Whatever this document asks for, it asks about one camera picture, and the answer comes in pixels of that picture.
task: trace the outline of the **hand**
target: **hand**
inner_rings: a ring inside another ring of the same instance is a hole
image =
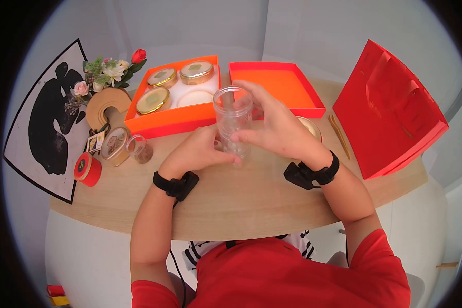
[[[233,84],[252,94],[253,103],[264,113],[264,128],[237,131],[231,135],[231,141],[250,143],[281,156],[301,160],[314,171],[331,165],[330,151],[315,139],[283,102],[258,84],[245,80],[235,80]]]
[[[217,151],[217,125],[197,128],[171,152],[158,170],[167,180],[181,177],[191,170],[199,170],[218,163],[241,163],[237,155]]]

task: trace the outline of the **red rose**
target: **red rose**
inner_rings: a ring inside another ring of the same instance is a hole
[[[145,59],[146,54],[144,49],[137,49],[132,56],[132,63],[139,63],[143,59]]]

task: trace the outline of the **white flower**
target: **white flower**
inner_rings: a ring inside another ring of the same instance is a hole
[[[104,89],[105,85],[105,83],[96,83],[96,81],[94,81],[94,83],[92,83],[92,89],[94,90],[94,92],[99,92],[102,89]]]
[[[123,71],[125,70],[124,66],[118,65],[114,68],[109,68],[108,66],[103,67],[103,73],[111,78],[111,86],[115,86],[115,80],[121,81],[123,76]]]
[[[86,96],[87,93],[89,93],[89,88],[87,87],[87,83],[84,80],[75,84],[74,86],[75,96],[77,95]]]
[[[130,64],[125,60],[118,60],[118,64],[125,68],[124,71],[126,71],[130,66]]]

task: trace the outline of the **small card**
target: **small card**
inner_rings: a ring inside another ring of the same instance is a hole
[[[87,138],[87,152],[92,153],[101,150],[104,141],[104,131]]]

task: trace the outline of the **clear plastic jar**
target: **clear plastic jar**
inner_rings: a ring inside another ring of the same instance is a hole
[[[228,86],[214,94],[214,111],[223,150],[242,159],[250,152],[250,146],[232,142],[230,137],[233,132],[250,129],[252,109],[252,96],[243,88]]]
[[[141,134],[135,134],[127,142],[127,152],[137,163],[147,163],[151,160],[154,150]]]

